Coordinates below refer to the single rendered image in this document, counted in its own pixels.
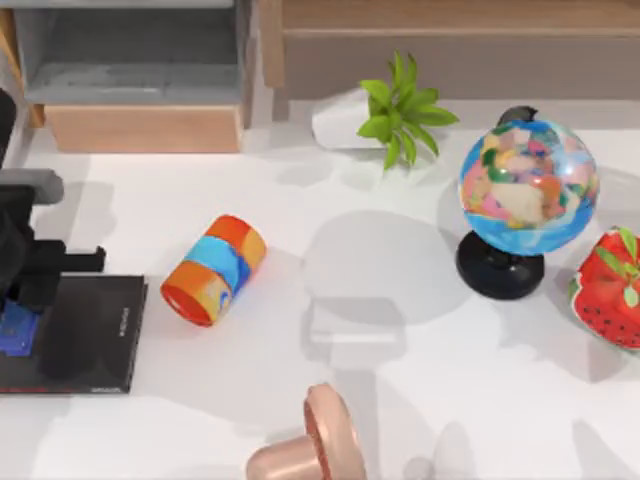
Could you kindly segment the green plant in white pot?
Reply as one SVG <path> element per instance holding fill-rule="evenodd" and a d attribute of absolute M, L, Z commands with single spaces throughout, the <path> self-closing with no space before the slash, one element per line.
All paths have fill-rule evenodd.
<path fill-rule="evenodd" d="M 437 88 L 418 86 L 415 57 L 395 51 L 387 62 L 390 80 L 364 79 L 359 86 L 314 108 L 311 132 L 329 150 L 380 150 L 383 169 L 399 163 L 413 167 L 418 148 L 440 154 L 433 128 L 448 127 L 459 117 L 438 104 Z"/>

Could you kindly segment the orange and blue can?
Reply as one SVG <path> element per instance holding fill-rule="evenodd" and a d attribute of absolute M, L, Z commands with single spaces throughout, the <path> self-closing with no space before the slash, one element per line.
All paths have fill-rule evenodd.
<path fill-rule="evenodd" d="M 164 280 L 160 292 L 183 319 L 212 326 L 265 258 L 259 232 L 233 215 L 218 217 Z"/>

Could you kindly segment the wooden shelf unit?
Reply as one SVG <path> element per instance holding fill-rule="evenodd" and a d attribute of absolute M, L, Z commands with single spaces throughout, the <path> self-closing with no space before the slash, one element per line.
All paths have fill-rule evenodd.
<path fill-rule="evenodd" d="M 640 99 L 640 0 L 257 0 L 265 82 L 318 98 L 411 52 L 452 99 Z"/>

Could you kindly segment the black book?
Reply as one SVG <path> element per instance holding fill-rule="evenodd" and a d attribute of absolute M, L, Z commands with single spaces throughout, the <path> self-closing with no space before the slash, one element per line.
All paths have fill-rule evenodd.
<path fill-rule="evenodd" d="M 127 394 L 148 285 L 143 276 L 66 276 L 53 305 L 0 313 L 0 395 Z"/>

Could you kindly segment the pale wooden drawer front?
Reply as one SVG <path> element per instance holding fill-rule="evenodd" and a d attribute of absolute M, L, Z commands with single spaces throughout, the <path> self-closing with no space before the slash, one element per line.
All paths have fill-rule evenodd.
<path fill-rule="evenodd" d="M 47 105 L 67 153 L 237 153 L 245 130 L 238 105 Z"/>

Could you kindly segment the copper pink trophy cup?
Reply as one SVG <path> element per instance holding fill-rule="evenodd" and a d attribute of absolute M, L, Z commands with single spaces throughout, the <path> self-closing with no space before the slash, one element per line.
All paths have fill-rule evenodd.
<path fill-rule="evenodd" d="M 357 434 L 339 393 L 327 383 L 311 386 L 303 409 L 305 433 L 254 452 L 246 480 L 367 480 Z"/>

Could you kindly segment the red strawberry toy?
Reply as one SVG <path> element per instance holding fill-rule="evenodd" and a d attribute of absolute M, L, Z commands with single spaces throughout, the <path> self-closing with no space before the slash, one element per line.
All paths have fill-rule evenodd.
<path fill-rule="evenodd" d="M 640 236 L 626 227 L 603 234 L 571 279 L 569 300 L 594 334 L 640 351 Z"/>

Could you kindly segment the colourful globe on black stand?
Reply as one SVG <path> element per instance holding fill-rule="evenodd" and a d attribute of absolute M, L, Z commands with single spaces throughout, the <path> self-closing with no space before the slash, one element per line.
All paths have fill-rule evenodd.
<path fill-rule="evenodd" d="M 506 110 L 467 154 L 459 198 L 469 232 L 456 267 L 477 293 L 517 300 L 537 289 L 546 254 L 577 237 L 599 196 L 596 161 L 568 127 L 532 106 Z"/>

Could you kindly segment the wooden cupboard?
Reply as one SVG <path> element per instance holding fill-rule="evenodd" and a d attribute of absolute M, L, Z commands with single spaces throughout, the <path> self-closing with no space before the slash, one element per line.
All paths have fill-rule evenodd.
<path fill-rule="evenodd" d="M 0 8 L 0 49 L 7 56 L 10 71 L 17 81 L 21 93 L 24 93 L 24 82 L 18 53 L 18 43 L 13 10 Z M 29 126 L 42 128 L 45 126 L 44 106 L 41 104 L 27 104 Z"/>

